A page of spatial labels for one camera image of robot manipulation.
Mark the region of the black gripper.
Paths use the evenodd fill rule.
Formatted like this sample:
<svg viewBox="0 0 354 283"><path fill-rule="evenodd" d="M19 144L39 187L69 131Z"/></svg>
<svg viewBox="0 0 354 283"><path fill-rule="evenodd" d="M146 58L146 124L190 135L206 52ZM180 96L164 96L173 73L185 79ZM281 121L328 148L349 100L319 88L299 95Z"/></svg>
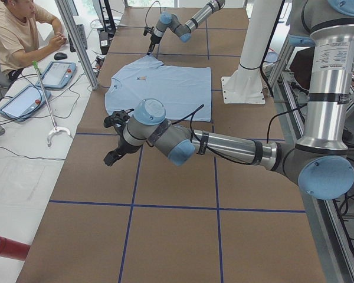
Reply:
<svg viewBox="0 0 354 283"><path fill-rule="evenodd" d="M150 34L150 45L147 53L151 54L155 46L159 44L162 39L162 31L158 30L156 27L144 27L143 35L146 36L147 34Z"/></svg>
<svg viewBox="0 0 354 283"><path fill-rule="evenodd" d="M106 154L104 163L107 166L112 166L116 161L120 160L126 154L135 153L136 146L128 143L124 139L124 130L126 128L127 121L130 119L130 110L114 111L112 115L107 116L103 121L105 128L114 127L116 133L119 135L119 141L117 147Z"/></svg>

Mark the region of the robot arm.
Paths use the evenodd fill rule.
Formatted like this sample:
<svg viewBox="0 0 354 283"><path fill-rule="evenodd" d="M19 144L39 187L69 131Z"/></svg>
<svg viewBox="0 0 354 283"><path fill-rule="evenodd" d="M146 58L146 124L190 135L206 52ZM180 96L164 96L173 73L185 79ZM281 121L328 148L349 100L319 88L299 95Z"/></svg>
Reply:
<svg viewBox="0 0 354 283"><path fill-rule="evenodd" d="M104 158L111 166L144 144L182 165L194 153L212 152L234 163L260 165L317 199L335 199L354 183L354 168L342 140L354 59L354 1L294 1L289 39L313 45L314 57L304 132L295 144L262 143L194 130L171 122L164 105L145 98L128 110L111 111L106 128L119 135Z"/></svg>
<svg viewBox="0 0 354 283"><path fill-rule="evenodd" d="M150 55L157 44L160 44L167 29L170 29L182 42L188 42L191 34L213 13L223 9L224 0L209 1L195 15L193 15L185 24L181 24L175 14L166 11L161 12L155 27L144 27L143 35L150 34L150 45L147 55Z"/></svg>

